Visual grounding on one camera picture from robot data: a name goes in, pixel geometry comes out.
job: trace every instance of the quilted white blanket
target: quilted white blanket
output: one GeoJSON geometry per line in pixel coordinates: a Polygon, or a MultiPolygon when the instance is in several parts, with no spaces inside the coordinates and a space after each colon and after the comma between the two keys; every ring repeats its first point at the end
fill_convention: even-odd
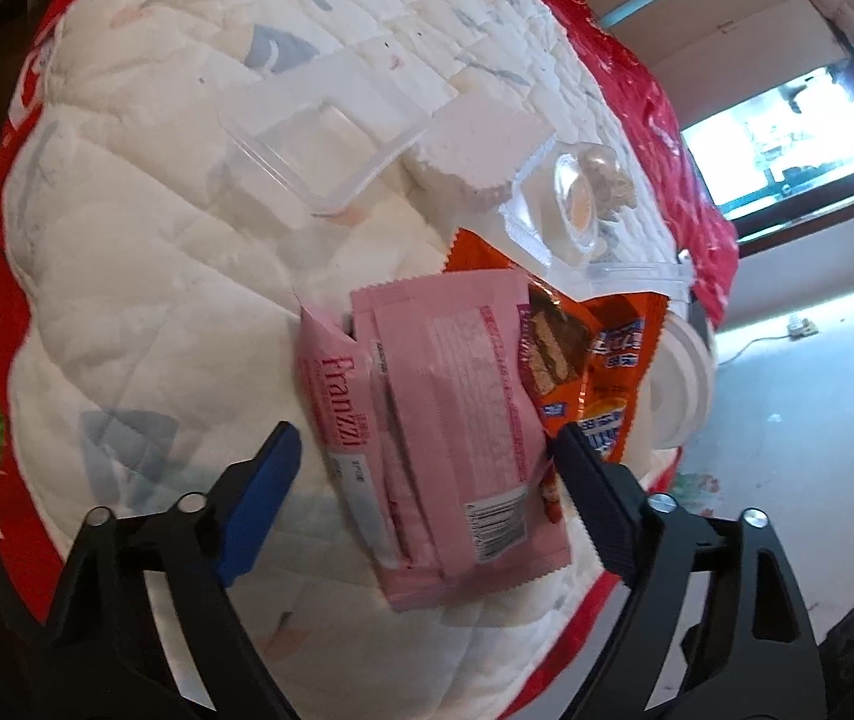
{"type": "MultiPolygon", "coordinates": [[[[231,597],[291,703],[305,718],[494,718],[600,574],[595,553],[574,519],[569,568],[457,608],[387,608],[294,386],[294,293],[345,305],[439,271],[447,242],[399,167],[347,217],[312,218],[214,110],[221,90],[342,47],[425,109],[480,88],[565,140],[612,146],[638,191],[612,251],[673,260],[622,127],[539,0],[77,0],[46,44],[43,114],[3,190],[33,317],[10,377],[16,456],[65,553],[89,508],[164,509],[289,420],[303,470],[231,597]]],[[[649,479],[671,459],[646,464],[649,479]]],[[[169,595],[153,599],[182,688],[202,698],[169,595]]]]}

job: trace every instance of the red cloth edge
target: red cloth edge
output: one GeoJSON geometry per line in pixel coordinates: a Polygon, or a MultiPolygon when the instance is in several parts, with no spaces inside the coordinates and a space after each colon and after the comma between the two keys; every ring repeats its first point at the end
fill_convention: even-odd
{"type": "MultiPolygon", "coordinates": [[[[41,20],[37,37],[34,41],[33,50],[35,52],[39,50],[44,40],[49,37],[49,30],[64,15],[68,6],[73,1],[51,1],[49,8],[44,14],[44,18],[41,20]]],[[[649,129],[644,129],[643,124],[641,124],[639,129],[637,127],[627,127],[627,122],[634,119],[630,111],[627,110],[630,107],[631,100],[622,95],[622,90],[618,93],[617,89],[611,83],[604,83],[604,79],[609,81],[611,78],[611,69],[616,66],[615,63],[618,61],[627,61],[632,66],[631,69],[641,68],[642,66],[615,39],[596,27],[593,22],[593,16],[584,1],[542,1],[550,6],[556,18],[567,28],[569,38],[577,50],[577,54],[584,61],[591,73],[598,79],[611,109],[624,122],[625,129],[627,129],[627,137],[630,138],[630,142],[634,146],[644,170],[651,177],[651,182],[654,182],[654,186],[656,186],[654,170],[657,170],[657,167],[651,163],[651,159],[645,159],[645,154],[649,153],[649,149],[644,148],[645,141],[649,138],[649,129]],[[584,38],[584,31],[589,33],[592,40],[597,41],[596,45],[584,38]]],[[[20,348],[29,327],[30,312],[25,295],[22,293],[19,284],[17,284],[12,271],[10,271],[4,253],[1,207],[2,189],[20,147],[40,117],[41,103],[34,100],[35,87],[36,79],[32,79],[31,82],[31,79],[28,78],[25,81],[23,93],[29,96],[29,100],[25,100],[25,103],[33,104],[33,107],[28,108],[29,113],[23,122],[19,122],[16,126],[9,121],[4,124],[0,144],[0,404],[4,418],[7,420],[8,430],[6,435],[8,436],[10,435],[8,377],[13,357],[20,348]]],[[[662,97],[662,90],[660,90],[659,85],[655,81],[652,81],[652,79],[651,88],[659,90],[659,95],[662,97]]],[[[675,119],[673,120],[673,127],[670,129],[676,132],[675,119]]],[[[679,157],[681,161],[687,159],[682,152],[679,157]]],[[[686,173],[685,177],[687,178],[690,178],[693,174],[689,164],[686,165],[686,170],[681,170],[681,172],[686,173]]],[[[698,192],[699,189],[692,190],[691,196],[698,192]]],[[[678,239],[679,244],[680,236],[675,230],[675,224],[670,224],[670,220],[668,220],[668,225],[670,226],[670,231],[675,235],[675,239],[678,239]]],[[[729,277],[729,282],[732,284],[732,274],[729,277]]],[[[726,284],[725,293],[723,293],[724,288],[721,285],[719,292],[724,295],[729,293],[730,284],[726,284]]],[[[712,317],[715,317],[716,314],[723,315],[723,306],[718,305],[716,299],[711,300],[710,295],[707,295],[707,299],[704,299],[703,302],[707,307],[708,314],[711,314],[712,317]]],[[[657,490],[667,488],[670,485],[675,467],[674,464],[661,477],[656,485],[657,490]]],[[[17,591],[20,592],[27,608],[31,610],[31,613],[36,618],[41,620],[46,619],[46,613],[52,602],[56,580],[63,562],[50,541],[43,522],[41,522],[36,512],[33,499],[25,485],[25,481],[20,475],[17,461],[9,442],[4,445],[0,465],[0,555],[11,581],[17,588],[17,591]]],[[[583,642],[593,628],[597,615],[603,608],[604,603],[606,603],[614,586],[616,586],[616,578],[610,574],[604,574],[594,584],[579,610],[574,613],[574,617],[569,622],[567,629],[564,630],[558,642],[550,650],[543,664],[540,664],[537,670],[534,671],[534,674],[531,675],[520,695],[505,715],[516,712],[516,710],[529,704],[543,690],[548,688],[553,679],[572,661],[573,657],[582,648],[583,642]]]]}

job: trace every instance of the clear plastic container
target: clear plastic container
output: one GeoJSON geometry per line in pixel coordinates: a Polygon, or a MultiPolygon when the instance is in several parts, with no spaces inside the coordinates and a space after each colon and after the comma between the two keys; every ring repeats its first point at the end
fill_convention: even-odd
{"type": "Polygon", "coordinates": [[[230,90],[217,114],[233,141],[320,217],[344,211],[430,122],[348,50],[230,90]]]}

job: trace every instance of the barcode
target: barcode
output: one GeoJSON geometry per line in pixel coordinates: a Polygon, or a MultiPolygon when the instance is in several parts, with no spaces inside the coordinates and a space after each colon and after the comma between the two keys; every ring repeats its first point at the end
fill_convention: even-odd
{"type": "Polygon", "coordinates": [[[526,488],[464,506],[477,562],[490,562],[526,540],[526,488]]]}

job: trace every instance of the red fabric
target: red fabric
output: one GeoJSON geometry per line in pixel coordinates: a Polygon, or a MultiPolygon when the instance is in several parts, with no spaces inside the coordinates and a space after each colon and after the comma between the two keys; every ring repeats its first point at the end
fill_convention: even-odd
{"type": "MultiPolygon", "coordinates": [[[[689,158],[679,146],[678,125],[670,103],[636,57],[597,27],[583,0],[542,1],[567,29],[580,58],[598,79],[607,103],[624,123],[678,247],[691,252],[697,267],[694,291],[714,324],[719,324],[737,268],[736,235],[732,225],[702,194],[689,158]]],[[[17,86],[15,105],[20,113],[6,122],[1,136],[0,402],[8,419],[8,376],[30,323],[30,312],[4,256],[1,193],[20,146],[39,119],[38,79],[46,61],[44,46],[49,45],[52,28],[72,2],[53,0],[47,9],[17,86]]],[[[659,480],[659,490],[670,485],[673,471],[675,465],[659,480]]],[[[27,607],[37,618],[46,619],[63,563],[37,516],[10,445],[4,447],[0,466],[0,554],[27,607]]],[[[507,714],[529,704],[570,663],[615,584],[616,579],[606,574],[591,588],[567,630],[531,675],[507,714]]]]}

